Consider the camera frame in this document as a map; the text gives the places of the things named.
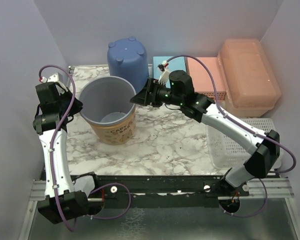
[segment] white wall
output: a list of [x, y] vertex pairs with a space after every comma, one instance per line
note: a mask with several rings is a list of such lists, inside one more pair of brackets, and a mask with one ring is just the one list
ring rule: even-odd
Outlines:
[[216, 56], [226, 38], [261, 39], [282, 0], [34, 0], [65, 60], [106, 64], [136, 36], [152, 56]]
[[[288, 174], [300, 213], [300, 0], [285, 0], [262, 45], [282, 91], [282, 97], [269, 116], [281, 135], [281, 141], [297, 157], [294, 171]], [[284, 155], [283, 168], [292, 160]]]
[[32, 121], [45, 64], [67, 66], [34, 2], [0, 0], [0, 240], [18, 238], [44, 165]]

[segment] pink plastic container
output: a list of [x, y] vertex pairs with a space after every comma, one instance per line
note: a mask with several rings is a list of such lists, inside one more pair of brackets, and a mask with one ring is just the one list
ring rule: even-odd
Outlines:
[[[225, 100], [226, 88], [221, 74], [217, 57], [198, 57], [210, 70], [215, 82], [217, 97], [220, 101]], [[207, 71], [192, 58], [187, 58], [187, 71], [192, 78], [194, 90], [197, 93], [205, 94], [210, 98], [215, 98], [214, 89]]]
[[274, 108], [281, 91], [259, 40], [227, 39], [218, 60], [228, 112], [236, 117], [260, 117]]

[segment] white plastic basket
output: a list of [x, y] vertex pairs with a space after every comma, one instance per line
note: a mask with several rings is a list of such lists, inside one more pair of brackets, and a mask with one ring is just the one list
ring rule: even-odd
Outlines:
[[[274, 122], [270, 118], [242, 118], [247, 124], [269, 132], [276, 130]], [[238, 143], [227, 137], [211, 126], [206, 126], [206, 140], [212, 165], [219, 170], [235, 167], [246, 161], [251, 155]], [[273, 165], [273, 169], [281, 166], [284, 151], [280, 149], [280, 157]]]

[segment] marble surface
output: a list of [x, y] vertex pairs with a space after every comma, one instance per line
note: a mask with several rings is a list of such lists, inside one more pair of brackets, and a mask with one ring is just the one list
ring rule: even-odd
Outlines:
[[[106, 66], [76, 67], [76, 96], [89, 81], [108, 75]], [[102, 143], [79, 114], [67, 129], [67, 157], [74, 175], [222, 174], [211, 165], [206, 126], [165, 106], [137, 107], [135, 135], [123, 145]]]

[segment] light blue book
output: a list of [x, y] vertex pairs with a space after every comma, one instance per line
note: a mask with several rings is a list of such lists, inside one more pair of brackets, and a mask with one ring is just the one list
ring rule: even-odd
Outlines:
[[[153, 65], [152, 65], [152, 77], [154, 79], [159, 79], [161, 75], [161, 71], [158, 68], [159, 64], [162, 64], [164, 60], [168, 60], [171, 58], [170, 56], [154, 56], [153, 57]], [[186, 61], [184, 57], [177, 57], [169, 62], [168, 65], [169, 70], [175, 71], [175, 70], [183, 70], [186, 71]], [[170, 81], [167, 81], [165, 84], [167, 88], [170, 88]]]

